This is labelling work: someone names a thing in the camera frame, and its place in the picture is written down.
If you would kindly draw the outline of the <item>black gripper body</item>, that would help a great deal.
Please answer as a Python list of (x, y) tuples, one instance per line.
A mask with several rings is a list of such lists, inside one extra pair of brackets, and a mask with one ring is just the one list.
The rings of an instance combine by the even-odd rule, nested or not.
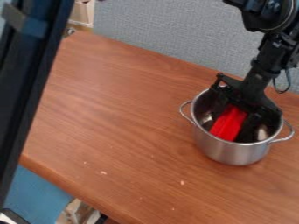
[(249, 70), (245, 78), (237, 80), (223, 73), (216, 75), (216, 80), (209, 86), (213, 93), (227, 90), (229, 93), (229, 103), (240, 108), (247, 114), (257, 114), (261, 116), (263, 122), (279, 119), (283, 112), (265, 95), (265, 88), (269, 79), (263, 73)]

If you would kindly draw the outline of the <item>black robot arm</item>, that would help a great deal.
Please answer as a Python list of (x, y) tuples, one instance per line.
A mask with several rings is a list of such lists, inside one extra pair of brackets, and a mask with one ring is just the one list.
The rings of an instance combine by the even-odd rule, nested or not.
[(221, 1), (239, 9), (245, 30), (264, 36), (244, 79), (220, 73), (209, 87), (216, 95), (209, 133), (248, 143), (257, 129), (272, 126), (283, 114), (267, 98), (265, 88), (299, 64), (299, 0)]

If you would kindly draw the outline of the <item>dark blue arm link foreground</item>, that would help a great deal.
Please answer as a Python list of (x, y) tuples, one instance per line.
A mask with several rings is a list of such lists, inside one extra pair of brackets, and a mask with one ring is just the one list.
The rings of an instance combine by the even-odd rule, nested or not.
[(0, 37), (0, 208), (4, 207), (74, 0), (12, 0)]

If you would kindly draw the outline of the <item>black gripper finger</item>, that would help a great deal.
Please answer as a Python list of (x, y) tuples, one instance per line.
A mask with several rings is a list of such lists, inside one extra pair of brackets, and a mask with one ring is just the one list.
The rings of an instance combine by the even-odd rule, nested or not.
[(237, 133), (237, 143), (253, 143), (257, 140), (257, 129), (261, 124), (261, 116), (249, 114), (241, 124), (240, 132)]
[(227, 90), (213, 92), (212, 100), (213, 103), (211, 106), (211, 117), (213, 120), (216, 120), (229, 104), (229, 92)]

